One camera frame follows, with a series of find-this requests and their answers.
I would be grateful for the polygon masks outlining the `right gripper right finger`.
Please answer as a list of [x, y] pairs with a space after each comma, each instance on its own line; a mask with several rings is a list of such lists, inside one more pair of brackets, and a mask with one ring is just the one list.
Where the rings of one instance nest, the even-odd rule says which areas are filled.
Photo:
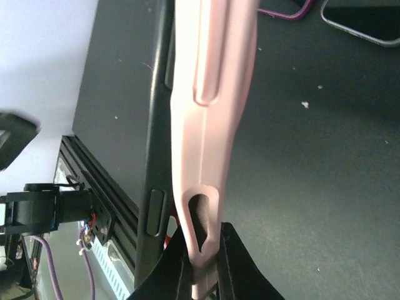
[[284, 298], [258, 269], [235, 228], [229, 222], [221, 224], [217, 271], [218, 299], [275, 300]]

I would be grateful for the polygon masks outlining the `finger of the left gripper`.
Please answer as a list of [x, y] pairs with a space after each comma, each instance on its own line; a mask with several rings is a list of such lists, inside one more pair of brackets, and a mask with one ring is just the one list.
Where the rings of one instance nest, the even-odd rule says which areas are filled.
[[14, 111], [1, 111], [1, 170], [7, 169], [38, 135], [40, 124]]

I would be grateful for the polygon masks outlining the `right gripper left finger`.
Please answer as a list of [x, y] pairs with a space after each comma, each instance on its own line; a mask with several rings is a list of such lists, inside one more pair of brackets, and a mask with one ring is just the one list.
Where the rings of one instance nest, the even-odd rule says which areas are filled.
[[127, 299], [191, 299], [191, 277], [192, 266], [188, 258], [184, 234], [179, 227], [150, 275]]

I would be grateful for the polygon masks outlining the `pink phone case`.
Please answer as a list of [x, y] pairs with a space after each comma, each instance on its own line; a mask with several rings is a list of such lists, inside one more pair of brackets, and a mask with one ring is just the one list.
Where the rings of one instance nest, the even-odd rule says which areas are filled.
[[221, 218], [235, 133], [257, 49], [257, 1], [176, 1], [172, 191], [192, 269], [191, 299], [218, 281]]

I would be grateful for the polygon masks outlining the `black phone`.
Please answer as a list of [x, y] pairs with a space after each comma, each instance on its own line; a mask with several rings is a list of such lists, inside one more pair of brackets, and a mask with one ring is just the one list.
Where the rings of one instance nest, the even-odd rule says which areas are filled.
[[310, 11], [316, 0], [264, 0], [258, 13], [287, 21], [299, 21]]

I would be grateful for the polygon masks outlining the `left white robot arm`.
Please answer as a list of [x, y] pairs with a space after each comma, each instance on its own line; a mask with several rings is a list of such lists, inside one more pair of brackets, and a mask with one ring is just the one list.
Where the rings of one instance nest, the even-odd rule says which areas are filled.
[[[38, 135], [39, 123], [12, 111], [1, 111], [1, 171], [5, 171]], [[88, 220], [95, 194], [80, 182], [26, 184], [23, 192], [1, 196], [1, 232], [37, 235], [62, 223]]]

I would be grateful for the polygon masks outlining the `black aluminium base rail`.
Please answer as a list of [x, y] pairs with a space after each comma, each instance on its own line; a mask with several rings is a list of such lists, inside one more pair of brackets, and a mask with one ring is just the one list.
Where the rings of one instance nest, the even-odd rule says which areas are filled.
[[72, 175], [95, 194], [94, 234], [106, 244], [111, 240], [131, 272], [136, 268], [138, 207], [129, 207], [126, 193], [116, 184], [76, 136], [63, 136], [59, 156]]

